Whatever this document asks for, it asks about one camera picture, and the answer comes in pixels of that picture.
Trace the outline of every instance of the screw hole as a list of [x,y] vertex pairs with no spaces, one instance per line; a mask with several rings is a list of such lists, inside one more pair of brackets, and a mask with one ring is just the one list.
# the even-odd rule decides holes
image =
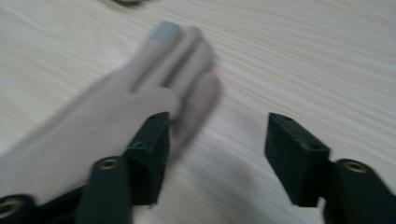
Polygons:
[[348,170],[351,170],[351,171],[354,171],[357,173],[366,173],[367,172],[367,168],[364,165],[354,162],[354,161],[344,162],[344,165]]
[[311,146],[313,149],[320,149],[320,146],[319,145],[312,145]]
[[143,146],[142,142],[134,143],[134,147],[142,147],[142,146]]
[[102,170],[109,170],[109,169],[113,169],[114,167],[116,167],[118,165],[119,165],[119,162],[117,160],[110,159],[110,160],[102,161],[99,164],[99,168]]
[[9,217],[22,207],[23,202],[16,199],[8,200],[4,203],[0,203],[0,218]]

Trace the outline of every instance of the finger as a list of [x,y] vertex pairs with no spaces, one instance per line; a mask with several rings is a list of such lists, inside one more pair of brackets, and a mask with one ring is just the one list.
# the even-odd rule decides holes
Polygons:
[[181,28],[177,24],[161,23],[134,59],[114,74],[117,77],[110,83],[111,88],[133,91],[145,74],[175,45],[180,34]]
[[184,104],[178,120],[171,127],[172,144],[169,160],[176,160],[183,147],[199,130],[220,96],[219,79],[207,72],[196,80],[196,85]]
[[163,87],[172,76],[177,72],[180,66],[185,62],[195,49],[195,43],[200,39],[201,31],[196,27],[186,29],[184,35],[173,48],[170,54],[164,58],[152,74],[141,86],[141,91],[153,87]]
[[192,88],[192,83],[208,69],[213,59],[214,53],[211,46],[205,41],[199,43],[194,53],[173,77],[169,87],[180,96],[187,95]]

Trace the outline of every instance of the blurry object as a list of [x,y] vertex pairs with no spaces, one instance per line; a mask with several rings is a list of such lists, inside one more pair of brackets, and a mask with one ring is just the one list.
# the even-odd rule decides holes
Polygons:
[[200,29],[161,23],[131,61],[0,157],[0,196],[25,192],[46,203],[81,186],[87,164],[120,155],[147,115],[164,111],[174,160],[219,97],[213,60]]
[[132,205],[158,201],[169,154],[168,131],[168,113],[150,116],[122,156],[93,165],[85,187],[41,206],[29,195],[4,197],[0,223],[132,223]]
[[396,197],[375,171],[359,161],[329,161],[330,149],[293,119],[269,115],[264,153],[293,204],[326,200],[325,223],[396,223]]

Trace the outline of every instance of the wooden table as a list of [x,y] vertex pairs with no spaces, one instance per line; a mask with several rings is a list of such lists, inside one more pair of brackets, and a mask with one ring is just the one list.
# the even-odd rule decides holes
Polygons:
[[269,112],[375,168],[396,192],[392,0],[0,3],[0,152],[125,63],[156,24],[196,25],[218,55],[221,101],[136,223],[321,223],[290,205],[263,156]]

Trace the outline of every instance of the light wood surface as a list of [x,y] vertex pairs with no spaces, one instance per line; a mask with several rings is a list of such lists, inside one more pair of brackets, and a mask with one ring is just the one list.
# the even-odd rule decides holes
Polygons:
[[195,25],[223,95],[159,205],[136,223],[321,223],[263,156],[267,115],[293,117],[396,192],[396,3],[110,0],[0,3],[0,153],[125,63],[160,21]]

